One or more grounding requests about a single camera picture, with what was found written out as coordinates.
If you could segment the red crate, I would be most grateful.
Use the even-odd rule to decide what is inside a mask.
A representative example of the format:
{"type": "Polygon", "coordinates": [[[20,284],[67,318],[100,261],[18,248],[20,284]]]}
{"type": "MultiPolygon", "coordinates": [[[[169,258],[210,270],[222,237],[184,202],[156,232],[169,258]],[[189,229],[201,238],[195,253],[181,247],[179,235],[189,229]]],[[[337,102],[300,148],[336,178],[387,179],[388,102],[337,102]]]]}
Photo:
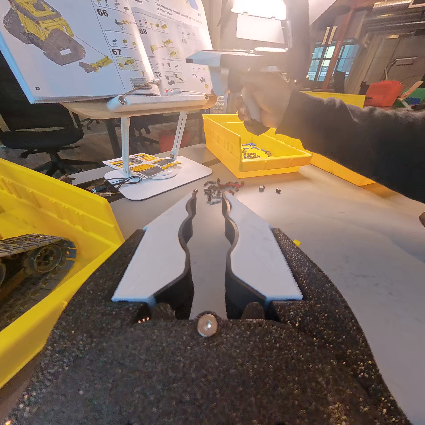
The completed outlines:
{"type": "MultiPolygon", "coordinates": [[[[172,150],[176,131],[175,130],[162,130],[158,134],[158,142],[160,146],[160,152],[164,153],[172,150]]],[[[190,132],[184,130],[180,148],[187,147],[190,143],[190,132]]]]}

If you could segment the white book stand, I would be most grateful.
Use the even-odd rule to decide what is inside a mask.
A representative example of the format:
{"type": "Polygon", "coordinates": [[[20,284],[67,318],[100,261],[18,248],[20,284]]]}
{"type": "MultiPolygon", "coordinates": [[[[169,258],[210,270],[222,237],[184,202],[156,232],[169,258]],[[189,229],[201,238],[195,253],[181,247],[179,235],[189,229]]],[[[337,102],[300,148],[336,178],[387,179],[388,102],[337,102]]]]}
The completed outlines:
{"type": "Polygon", "coordinates": [[[120,170],[125,177],[131,176],[129,166],[129,128],[130,118],[151,114],[179,113],[187,116],[189,111],[208,109],[217,100],[214,94],[186,93],[171,96],[120,95],[110,100],[95,99],[77,102],[62,102],[70,112],[79,116],[108,120],[121,120],[121,146],[123,166],[120,170]]]}

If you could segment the person's right hand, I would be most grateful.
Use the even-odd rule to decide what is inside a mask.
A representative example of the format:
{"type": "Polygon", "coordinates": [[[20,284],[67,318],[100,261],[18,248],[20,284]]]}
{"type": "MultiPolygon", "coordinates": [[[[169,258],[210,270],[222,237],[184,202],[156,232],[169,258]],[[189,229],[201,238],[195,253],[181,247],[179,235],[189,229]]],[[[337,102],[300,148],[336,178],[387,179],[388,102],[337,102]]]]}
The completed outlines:
{"type": "Polygon", "coordinates": [[[277,129],[288,108],[292,87],[279,73],[247,73],[241,77],[242,87],[261,110],[260,122],[277,129]]]}

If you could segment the clear handled screwdriver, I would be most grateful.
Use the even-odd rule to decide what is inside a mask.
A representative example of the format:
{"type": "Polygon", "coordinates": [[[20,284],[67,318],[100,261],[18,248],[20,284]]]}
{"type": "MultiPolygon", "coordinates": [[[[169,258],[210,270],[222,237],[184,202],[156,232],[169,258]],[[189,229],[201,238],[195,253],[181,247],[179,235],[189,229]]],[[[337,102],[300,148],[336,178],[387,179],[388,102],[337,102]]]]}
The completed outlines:
{"type": "Polygon", "coordinates": [[[103,198],[109,198],[115,195],[120,195],[120,192],[117,191],[114,186],[106,184],[100,186],[89,186],[86,190],[103,198]]]}

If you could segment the bright light panel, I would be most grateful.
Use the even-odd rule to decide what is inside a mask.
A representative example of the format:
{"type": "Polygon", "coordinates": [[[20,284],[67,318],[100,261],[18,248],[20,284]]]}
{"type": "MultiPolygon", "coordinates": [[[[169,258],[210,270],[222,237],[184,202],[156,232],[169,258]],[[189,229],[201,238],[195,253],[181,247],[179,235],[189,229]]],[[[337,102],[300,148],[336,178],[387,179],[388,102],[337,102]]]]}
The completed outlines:
{"type": "Polygon", "coordinates": [[[236,38],[285,45],[288,7],[282,0],[235,0],[236,38]]]}

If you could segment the empty yellow storage bin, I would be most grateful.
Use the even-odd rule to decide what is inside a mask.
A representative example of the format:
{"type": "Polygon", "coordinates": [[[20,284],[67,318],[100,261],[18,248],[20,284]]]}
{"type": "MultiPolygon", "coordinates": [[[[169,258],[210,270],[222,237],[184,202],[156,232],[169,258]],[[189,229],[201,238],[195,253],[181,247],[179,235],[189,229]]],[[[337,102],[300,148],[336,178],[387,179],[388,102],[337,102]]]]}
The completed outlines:
{"type": "Polygon", "coordinates": [[[271,135],[273,137],[275,137],[276,139],[278,139],[279,141],[282,141],[284,143],[286,143],[289,146],[292,146],[298,150],[301,151],[305,151],[309,154],[311,154],[311,165],[316,166],[320,169],[322,169],[323,171],[326,171],[334,176],[337,176],[349,183],[352,183],[354,185],[357,185],[359,187],[365,186],[365,185],[369,185],[369,184],[373,184],[374,181],[364,177],[358,173],[355,173],[353,171],[351,171],[350,169],[343,167],[342,165],[338,164],[337,162],[334,162],[322,155],[319,155],[317,153],[313,153],[311,151],[306,150],[303,145],[302,142],[299,139],[294,139],[291,137],[288,137],[286,135],[276,135],[275,133],[275,129],[270,129],[267,132],[268,135],[271,135]]]}

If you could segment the white rounded board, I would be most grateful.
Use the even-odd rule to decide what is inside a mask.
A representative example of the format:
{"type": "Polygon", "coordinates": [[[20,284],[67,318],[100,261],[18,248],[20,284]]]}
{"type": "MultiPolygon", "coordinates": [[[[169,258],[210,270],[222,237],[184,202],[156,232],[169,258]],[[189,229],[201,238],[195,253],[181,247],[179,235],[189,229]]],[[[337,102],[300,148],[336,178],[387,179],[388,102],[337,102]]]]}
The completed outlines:
{"type": "Polygon", "coordinates": [[[182,164],[173,170],[167,170],[151,178],[140,178],[136,176],[136,179],[133,179],[135,183],[124,183],[118,191],[129,200],[141,201],[212,174],[212,170],[209,167],[186,157],[178,156],[174,160],[182,164]]]}

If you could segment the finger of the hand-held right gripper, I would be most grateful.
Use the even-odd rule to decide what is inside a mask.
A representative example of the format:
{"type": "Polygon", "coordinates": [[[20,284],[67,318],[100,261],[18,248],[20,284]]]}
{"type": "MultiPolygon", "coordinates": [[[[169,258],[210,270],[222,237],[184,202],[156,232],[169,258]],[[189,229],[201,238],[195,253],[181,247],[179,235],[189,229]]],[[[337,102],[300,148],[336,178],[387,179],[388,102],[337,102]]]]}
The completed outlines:
{"type": "Polygon", "coordinates": [[[221,50],[199,50],[188,56],[185,61],[190,64],[220,67],[221,56],[221,50]]]}

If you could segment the pile of small toy parts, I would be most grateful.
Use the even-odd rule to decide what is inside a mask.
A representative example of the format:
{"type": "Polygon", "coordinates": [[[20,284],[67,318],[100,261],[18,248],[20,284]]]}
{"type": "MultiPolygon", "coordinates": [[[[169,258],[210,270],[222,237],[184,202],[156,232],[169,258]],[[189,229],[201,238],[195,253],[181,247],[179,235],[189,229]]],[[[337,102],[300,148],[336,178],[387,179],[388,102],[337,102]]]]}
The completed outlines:
{"type": "Polygon", "coordinates": [[[221,203],[223,194],[235,196],[236,193],[245,186],[245,181],[228,181],[223,183],[220,178],[215,181],[207,181],[204,183],[204,195],[207,198],[207,204],[216,205],[221,203]]]}

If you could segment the blue black bricks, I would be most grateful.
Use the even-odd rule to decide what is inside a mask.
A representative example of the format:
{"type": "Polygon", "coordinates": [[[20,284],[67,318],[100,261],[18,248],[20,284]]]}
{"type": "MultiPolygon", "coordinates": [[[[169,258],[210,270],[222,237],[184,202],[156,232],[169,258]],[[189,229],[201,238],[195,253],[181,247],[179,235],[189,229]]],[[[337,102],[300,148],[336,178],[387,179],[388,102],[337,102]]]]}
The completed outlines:
{"type": "Polygon", "coordinates": [[[241,152],[242,159],[244,160],[267,159],[272,157],[272,153],[268,149],[262,148],[253,142],[242,143],[241,152]]]}

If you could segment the open instruction booklet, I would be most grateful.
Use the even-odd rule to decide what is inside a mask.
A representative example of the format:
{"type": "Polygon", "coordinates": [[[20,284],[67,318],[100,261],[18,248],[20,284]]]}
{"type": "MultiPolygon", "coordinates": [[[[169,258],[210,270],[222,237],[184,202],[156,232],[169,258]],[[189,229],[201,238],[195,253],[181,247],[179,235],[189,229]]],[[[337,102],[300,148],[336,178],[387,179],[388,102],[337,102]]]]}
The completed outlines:
{"type": "Polygon", "coordinates": [[[210,94],[211,49],[202,1],[5,0],[1,52],[30,103],[174,89],[210,94]]]}

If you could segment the yellow bin with parts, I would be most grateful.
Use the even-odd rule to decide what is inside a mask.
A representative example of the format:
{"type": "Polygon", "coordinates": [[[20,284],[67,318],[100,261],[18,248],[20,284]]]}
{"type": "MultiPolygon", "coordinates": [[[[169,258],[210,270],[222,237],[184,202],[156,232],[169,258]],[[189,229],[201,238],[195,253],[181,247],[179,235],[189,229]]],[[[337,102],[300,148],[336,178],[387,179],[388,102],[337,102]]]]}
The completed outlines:
{"type": "Polygon", "coordinates": [[[294,173],[310,164],[311,154],[298,150],[275,137],[251,134],[237,114],[204,114],[204,131],[207,149],[237,178],[270,176],[294,173]],[[253,142],[268,149],[267,159],[242,159],[241,145],[253,142]]]}

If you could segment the printed sticker sheet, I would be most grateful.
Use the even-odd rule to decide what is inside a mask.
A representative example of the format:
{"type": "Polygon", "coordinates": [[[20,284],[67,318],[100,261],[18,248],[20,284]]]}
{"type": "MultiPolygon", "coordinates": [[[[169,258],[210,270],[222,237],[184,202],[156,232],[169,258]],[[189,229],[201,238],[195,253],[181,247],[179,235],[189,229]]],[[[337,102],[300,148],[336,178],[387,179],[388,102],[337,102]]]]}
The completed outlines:
{"type": "Polygon", "coordinates": [[[173,170],[182,163],[171,158],[160,158],[147,153],[137,153],[129,156],[129,174],[124,172],[124,161],[122,158],[103,161],[103,164],[119,170],[126,177],[151,178],[167,170],[173,170]]]}

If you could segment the grey desk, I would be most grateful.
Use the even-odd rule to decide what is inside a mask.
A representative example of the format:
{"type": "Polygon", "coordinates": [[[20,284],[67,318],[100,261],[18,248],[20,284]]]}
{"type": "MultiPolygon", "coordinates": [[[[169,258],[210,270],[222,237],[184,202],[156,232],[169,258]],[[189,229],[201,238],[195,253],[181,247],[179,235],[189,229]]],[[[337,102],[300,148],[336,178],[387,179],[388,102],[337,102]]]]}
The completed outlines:
{"type": "MultiPolygon", "coordinates": [[[[248,178],[236,197],[291,240],[328,275],[356,315],[381,374],[414,424],[424,424],[424,205],[379,184],[358,187],[312,165],[248,178]],[[265,191],[258,188],[265,185],[265,191]]],[[[144,201],[110,203],[124,238],[141,229],[199,180],[144,201]]],[[[195,286],[191,317],[224,317],[225,260],[220,205],[198,195],[188,243],[195,286]]]]}

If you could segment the yellow bin with toy vehicle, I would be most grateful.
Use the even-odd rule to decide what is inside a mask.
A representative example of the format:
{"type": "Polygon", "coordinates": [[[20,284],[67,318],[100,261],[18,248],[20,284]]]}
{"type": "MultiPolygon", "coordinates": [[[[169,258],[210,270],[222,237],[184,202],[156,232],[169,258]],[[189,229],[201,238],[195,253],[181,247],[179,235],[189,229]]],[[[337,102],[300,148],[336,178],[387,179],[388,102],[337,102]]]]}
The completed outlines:
{"type": "Polygon", "coordinates": [[[71,240],[77,258],[52,294],[1,331],[1,387],[42,350],[69,300],[124,243],[106,199],[1,159],[1,236],[30,233],[71,240]]]}

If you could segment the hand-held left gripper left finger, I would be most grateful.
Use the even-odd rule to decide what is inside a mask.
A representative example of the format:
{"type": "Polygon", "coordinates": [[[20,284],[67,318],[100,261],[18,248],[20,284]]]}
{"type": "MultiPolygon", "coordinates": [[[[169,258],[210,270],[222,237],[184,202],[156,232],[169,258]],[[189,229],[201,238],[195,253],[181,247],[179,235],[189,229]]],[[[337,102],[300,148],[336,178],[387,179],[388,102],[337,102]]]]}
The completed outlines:
{"type": "Polygon", "coordinates": [[[143,235],[115,292],[113,302],[182,303],[177,288],[190,268],[197,192],[185,195],[143,228],[143,235]]]}

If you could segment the toy kit cardboard box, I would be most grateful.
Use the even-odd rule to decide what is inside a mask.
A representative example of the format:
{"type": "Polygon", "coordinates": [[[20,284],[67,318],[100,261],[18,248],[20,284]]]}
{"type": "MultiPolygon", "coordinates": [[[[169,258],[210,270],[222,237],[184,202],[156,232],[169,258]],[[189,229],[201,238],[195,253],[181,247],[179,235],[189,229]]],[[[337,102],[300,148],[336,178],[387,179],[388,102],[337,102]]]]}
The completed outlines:
{"type": "Polygon", "coordinates": [[[210,108],[210,114],[227,114],[228,93],[217,97],[216,103],[210,108]]]}

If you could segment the orange red bag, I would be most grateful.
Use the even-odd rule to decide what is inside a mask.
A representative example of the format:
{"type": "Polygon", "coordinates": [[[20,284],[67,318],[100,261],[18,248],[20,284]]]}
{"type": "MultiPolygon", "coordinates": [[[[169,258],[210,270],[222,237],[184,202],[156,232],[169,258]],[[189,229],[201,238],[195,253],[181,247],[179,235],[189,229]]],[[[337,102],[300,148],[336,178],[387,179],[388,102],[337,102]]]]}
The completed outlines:
{"type": "Polygon", "coordinates": [[[365,94],[364,107],[387,108],[393,106],[402,93],[403,84],[399,81],[371,83],[365,94]]]}

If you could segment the yellow tracked toy vehicle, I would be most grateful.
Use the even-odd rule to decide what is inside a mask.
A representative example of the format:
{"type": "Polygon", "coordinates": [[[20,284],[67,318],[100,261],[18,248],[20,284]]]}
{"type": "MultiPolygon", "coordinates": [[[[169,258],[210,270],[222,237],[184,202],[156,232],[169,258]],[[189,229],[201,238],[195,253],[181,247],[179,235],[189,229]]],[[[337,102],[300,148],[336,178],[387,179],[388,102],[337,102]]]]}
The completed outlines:
{"type": "Polygon", "coordinates": [[[1,331],[50,295],[76,258],[76,246],[66,238],[33,233],[2,239],[1,331]]]}

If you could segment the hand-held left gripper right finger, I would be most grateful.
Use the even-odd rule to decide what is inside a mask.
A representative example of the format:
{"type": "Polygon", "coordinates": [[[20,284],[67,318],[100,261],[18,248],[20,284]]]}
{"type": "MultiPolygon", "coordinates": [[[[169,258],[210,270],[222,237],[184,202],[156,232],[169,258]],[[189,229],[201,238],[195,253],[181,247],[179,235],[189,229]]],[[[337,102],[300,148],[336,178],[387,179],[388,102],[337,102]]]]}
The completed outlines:
{"type": "Polygon", "coordinates": [[[225,290],[232,302],[298,301],[303,294],[270,224],[233,195],[222,195],[225,290]]]}

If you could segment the black office chair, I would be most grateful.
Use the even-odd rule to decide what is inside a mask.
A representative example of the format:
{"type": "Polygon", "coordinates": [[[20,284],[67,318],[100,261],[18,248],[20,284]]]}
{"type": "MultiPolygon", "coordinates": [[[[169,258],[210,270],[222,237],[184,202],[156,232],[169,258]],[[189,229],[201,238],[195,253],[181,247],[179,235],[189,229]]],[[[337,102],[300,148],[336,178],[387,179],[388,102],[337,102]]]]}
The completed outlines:
{"type": "Polygon", "coordinates": [[[61,151],[75,149],[83,136],[83,126],[77,114],[60,103],[31,104],[21,86],[0,55],[0,114],[7,130],[1,130],[1,143],[7,148],[22,150],[21,158],[45,153],[49,162],[35,171],[53,177],[55,173],[73,174],[76,166],[95,165],[99,162],[61,158],[61,151]]]}

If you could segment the person's right forearm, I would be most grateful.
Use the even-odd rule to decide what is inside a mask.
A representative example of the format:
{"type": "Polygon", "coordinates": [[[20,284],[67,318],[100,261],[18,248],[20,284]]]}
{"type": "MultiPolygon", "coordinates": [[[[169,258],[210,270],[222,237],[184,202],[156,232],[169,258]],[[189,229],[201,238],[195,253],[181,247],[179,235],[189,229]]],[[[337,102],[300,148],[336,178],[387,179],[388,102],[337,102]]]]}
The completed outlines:
{"type": "Polygon", "coordinates": [[[410,199],[425,201],[425,114],[292,91],[276,131],[410,199]]]}

